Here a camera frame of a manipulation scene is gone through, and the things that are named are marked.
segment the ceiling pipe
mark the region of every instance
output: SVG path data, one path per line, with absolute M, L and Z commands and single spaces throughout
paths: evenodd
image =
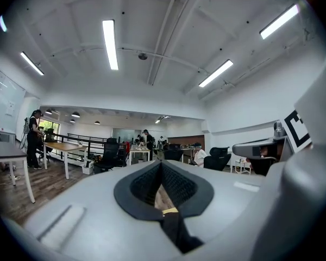
M 144 53 L 144 54 L 148 54 L 148 55 L 152 55 L 154 57 L 159 57 L 159 58 L 164 58 L 164 59 L 168 59 L 168 60 L 171 60 L 171 61 L 174 61 L 174 62 L 177 62 L 177 63 L 180 63 L 180 64 L 183 64 L 185 66 L 188 66 L 194 70 L 197 70 L 197 71 L 202 71 L 202 72 L 205 72 L 205 73 L 208 73 L 207 70 L 205 69 L 202 69 L 194 64 L 191 64 L 190 62 L 187 62 L 187 61 L 184 61 L 184 60 L 181 60 L 179 58 L 175 58 L 175 57 L 168 57 L 168 56 L 164 56 L 164 55 L 161 55 L 161 54 L 156 54 L 156 53 L 152 53 L 152 52 L 147 52 L 147 51 L 142 51 L 142 50 L 136 50 L 136 49 L 130 49 L 130 48 L 118 48 L 118 50 L 120 51 L 126 51 L 126 52 L 134 52 L 136 54 L 140 54 L 140 53 Z
M 170 40 L 171 40 L 171 38 L 172 38 L 172 36 L 173 36 L 173 33 L 174 33 L 174 31 L 175 31 L 175 28 L 176 28 L 176 26 L 178 25 L 179 20 L 180 20 L 180 18 L 181 18 L 181 15 L 183 14 L 183 12 L 184 12 L 184 10 L 185 10 L 186 5 L 187 5 L 188 2 L 189 2 L 189 0 L 186 0 L 185 3 L 184 3 L 184 5 L 183 5 L 183 7 L 181 8 L 181 11 L 180 11 L 180 13 L 179 13 L 179 16 L 178 16 L 178 18 L 177 18 L 177 20 L 176 20 L 176 22 L 175 22 L 175 24 L 174 24 L 173 30 L 172 30 L 171 33 L 170 33 L 169 39 L 168 39 L 168 41 L 167 41 L 167 44 L 166 44 L 166 46 L 165 46 L 164 51 L 163 51 L 162 54 L 165 54 L 165 53 L 166 53 L 166 51 L 167 51 L 167 47 L 168 47 L 169 42 L 170 42 Z M 158 74 L 159 68 L 160 68 L 160 66 L 161 66 L 161 63 L 162 63 L 162 59 L 159 61 L 159 64 L 158 64 L 158 68 L 157 68 L 157 71 L 156 71 L 155 77 L 153 78 L 153 81 L 152 81 L 152 85 L 154 85 L 154 82 L 155 82 L 155 80 L 156 80 L 156 77 L 157 77 L 157 74 Z
M 173 8 L 173 4 L 175 3 L 175 0 L 170 0 L 170 3 L 169 3 L 169 6 L 168 6 L 168 9 L 165 13 L 165 17 L 164 17 L 164 20 L 163 20 L 163 23 L 162 23 L 162 26 L 161 26 L 161 29 L 159 31 L 159 35 L 158 35 L 158 39 L 157 39 L 157 42 L 156 42 L 156 47 L 154 49 L 154 53 L 156 54 L 157 53 L 157 50 L 158 50 L 158 47 L 159 47 L 159 43 L 161 41 L 161 38 L 162 38 L 162 35 L 163 35 L 163 32 L 164 32 L 164 28 L 165 28 L 165 25 L 167 23 L 167 20 L 168 20 L 168 17 L 169 17 L 169 14 Z M 150 66 L 150 69 L 149 69 L 149 72 L 148 72 L 148 78 L 147 78 L 147 84 L 149 84 L 149 81 L 151 79 L 151 72 L 152 72 L 152 68 L 153 68 L 153 64 L 154 64 L 154 60 L 155 60 L 155 57 L 153 57 L 153 59 L 151 60 L 151 66 Z

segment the man in black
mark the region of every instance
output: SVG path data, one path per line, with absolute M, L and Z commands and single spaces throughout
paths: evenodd
M 144 135 L 146 135 L 146 147 L 150 150 L 150 160 L 152 160 L 153 155 L 153 137 L 148 133 L 148 130 L 145 129 L 143 131 Z
M 27 162 L 29 167 L 34 169 L 41 169 L 41 166 L 37 162 L 36 147 L 38 138 L 37 136 L 43 135 L 43 132 L 37 129 L 37 119 L 42 116 L 41 110 L 35 110 L 29 120 L 29 133 L 27 134 L 28 149 L 27 149 Z

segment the wooden floor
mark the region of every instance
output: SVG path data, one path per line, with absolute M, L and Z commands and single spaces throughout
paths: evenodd
M 30 214 L 35 212 L 48 201 L 54 199 L 64 190 L 68 189 L 78 181 L 89 177 L 82 173 L 80 167 L 69 165 L 69 180 L 65 178 L 64 163 L 57 160 L 50 160 L 48 170 L 29 170 L 29 179 L 32 186 L 35 203 L 32 204 L 24 178 L 22 164 L 17 163 L 15 176 L 20 176 L 16 180 L 16 186 L 12 185 L 9 178 L 9 171 L 2 172 L 0 170 L 0 214 L 16 221 L 20 225 L 28 218 Z M 159 210 L 173 208 L 174 205 L 161 186 L 156 195 L 155 207 Z

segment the window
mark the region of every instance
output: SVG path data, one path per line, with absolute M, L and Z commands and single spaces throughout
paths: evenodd
M 59 124 L 58 123 L 40 119 L 39 127 L 43 127 L 43 131 L 46 131 L 49 128 L 53 128 L 53 133 L 59 134 Z

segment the glass wall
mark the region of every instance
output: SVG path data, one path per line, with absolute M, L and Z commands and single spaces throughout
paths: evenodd
M 53 128 L 53 132 L 59 134 L 60 124 L 55 122 L 50 122 L 44 119 L 40 119 L 39 127 L 43 127 L 43 131 L 46 131 L 49 128 Z
M 117 139 L 120 137 L 120 142 L 131 142 L 132 139 L 136 137 L 136 131 L 134 129 L 126 129 L 126 128 L 114 128 L 113 138 Z

